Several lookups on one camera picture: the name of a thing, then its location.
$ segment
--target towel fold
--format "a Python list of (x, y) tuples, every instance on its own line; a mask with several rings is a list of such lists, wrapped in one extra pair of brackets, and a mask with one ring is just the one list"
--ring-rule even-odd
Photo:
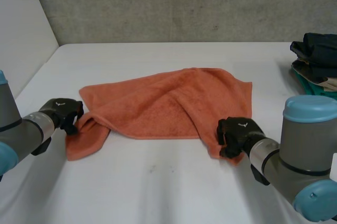
[[(98, 151), (110, 130), (135, 139), (201, 138), (220, 158), (220, 119), (252, 116), (252, 83), (214, 68), (189, 68), (119, 83), (86, 86), (80, 95), (89, 109), (68, 136), (69, 160)], [(230, 159), (236, 164), (242, 156)]]

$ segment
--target white tabletop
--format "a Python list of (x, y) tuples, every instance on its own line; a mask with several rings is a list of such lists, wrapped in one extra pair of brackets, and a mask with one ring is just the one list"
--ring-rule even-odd
[[(284, 102), (301, 92), (289, 73), (296, 58), (289, 45), (65, 45), (16, 101), (24, 116), (50, 98), (81, 99), (83, 86), (217, 67), (253, 82), (253, 118), (279, 141)], [(272, 186), (254, 180), (247, 158), (238, 167), (211, 159), (200, 140), (133, 140), (112, 132), (99, 152), (69, 162), (64, 136), (57, 130), (46, 153), (5, 174), (0, 223), (307, 223)]]

